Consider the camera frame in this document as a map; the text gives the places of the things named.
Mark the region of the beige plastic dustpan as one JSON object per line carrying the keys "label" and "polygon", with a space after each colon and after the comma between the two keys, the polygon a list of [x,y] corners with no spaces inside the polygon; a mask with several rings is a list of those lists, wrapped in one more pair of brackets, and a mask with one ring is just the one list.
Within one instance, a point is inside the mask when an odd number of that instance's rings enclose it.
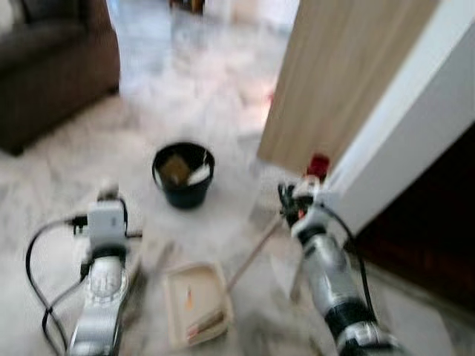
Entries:
{"label": "beige plastic dustpan", "polygon": [[[164,274],[163,291],[170,349],[179,352],[227,333],[235,318],[231,292],[251,263],[261,254],[279,224],[281,216],[276,214],[263,230],[257,245],[229,278],[225,276],[221,264],[212,262],[187,263]],[[216,309],[225,311],[223,322],[204,330],[196,338],[187,340],[186,329],[190,323]]]}

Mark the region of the red and gold container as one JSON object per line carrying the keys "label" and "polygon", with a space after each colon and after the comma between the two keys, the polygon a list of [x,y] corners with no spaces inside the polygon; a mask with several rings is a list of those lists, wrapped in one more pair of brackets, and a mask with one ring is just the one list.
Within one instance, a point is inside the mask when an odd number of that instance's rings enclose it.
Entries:
{"label": "red and gold container", "polygon": [[322,182],[328,177],[330,158],[324,154],[313,154],[305,170],[305,177]]}

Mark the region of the black plastic bucket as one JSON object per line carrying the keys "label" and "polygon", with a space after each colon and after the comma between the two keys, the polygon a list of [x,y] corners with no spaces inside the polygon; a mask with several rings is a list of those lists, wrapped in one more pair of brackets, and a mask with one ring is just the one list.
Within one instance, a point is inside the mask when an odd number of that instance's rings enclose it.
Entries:
{"label": "black plastic bucket", "polygon": [[[197,185],[181,188],[163,187],[157,169],[160,164],[164,163],[172,155],[181,155],[193,170],[203,164],[210,164],[212,167],[212,175],[209,179]],[[216,157],[214,157],[208,148],[199,145],[199,143],[190,142],[189,140],[180,140],[180,142],[164,145],[163,148],[156,152],[152,159],[151,173],[157,190],[163,193],[163,196],[170,205],[180,210],[197,209],[197,207],[203,204],[212,183],[214,173],[216,173]]]}

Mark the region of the brown cardboard piece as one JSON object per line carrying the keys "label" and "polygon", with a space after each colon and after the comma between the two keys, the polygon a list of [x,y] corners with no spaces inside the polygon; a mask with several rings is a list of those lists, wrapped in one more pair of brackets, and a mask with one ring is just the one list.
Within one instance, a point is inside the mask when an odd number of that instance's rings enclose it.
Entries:
{"label": "brown cardboard piece", "polygon": [[181,156],[174,154],[157,169],[160,182],[166,188],[181,188],[188,185],[193,169]]}

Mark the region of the white paper scrap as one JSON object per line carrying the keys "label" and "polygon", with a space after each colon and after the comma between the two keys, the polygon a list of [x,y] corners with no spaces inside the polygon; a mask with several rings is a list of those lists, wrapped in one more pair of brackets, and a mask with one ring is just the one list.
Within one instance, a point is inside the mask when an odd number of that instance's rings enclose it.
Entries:
{"label": "white paper scrap", "polygon": [[209,177],[212,175],[212,167],[210,164],[203,164],[199,168],[194,169],[190,175],[187,177],[186,180],[186,185],[191,186],[191,185],[197,185],[204,180],[209,179]]}

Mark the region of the light wooden cabinet panel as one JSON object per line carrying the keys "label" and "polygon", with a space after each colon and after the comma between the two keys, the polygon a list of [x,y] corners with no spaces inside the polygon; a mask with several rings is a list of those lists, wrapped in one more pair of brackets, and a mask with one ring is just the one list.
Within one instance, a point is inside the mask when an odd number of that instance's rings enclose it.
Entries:
{"label": "light wooden cabinet panel", "polygon": [[441,0],[300,0],[257,156],[301,172],[352,145]]}

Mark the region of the dark brown wooden cabinet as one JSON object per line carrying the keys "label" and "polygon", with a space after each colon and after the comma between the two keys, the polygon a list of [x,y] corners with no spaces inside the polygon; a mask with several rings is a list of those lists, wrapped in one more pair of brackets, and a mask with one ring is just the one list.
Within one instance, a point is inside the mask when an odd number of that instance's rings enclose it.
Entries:
{"label": "dark brown wooden cabinet", "polygon": [[347,248],[458,306],[475,308],[475,258],[465,175],[474,171],[468,128],[397,196]]}

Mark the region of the dark brown sofa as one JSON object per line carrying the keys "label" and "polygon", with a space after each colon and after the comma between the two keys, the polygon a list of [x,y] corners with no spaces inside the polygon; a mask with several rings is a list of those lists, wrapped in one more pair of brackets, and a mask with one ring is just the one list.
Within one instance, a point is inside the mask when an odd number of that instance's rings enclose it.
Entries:
{"label": "dark brown sofa", "polygon": [[108,0],[0,0],[0,151],[20,155],[119,85]]}

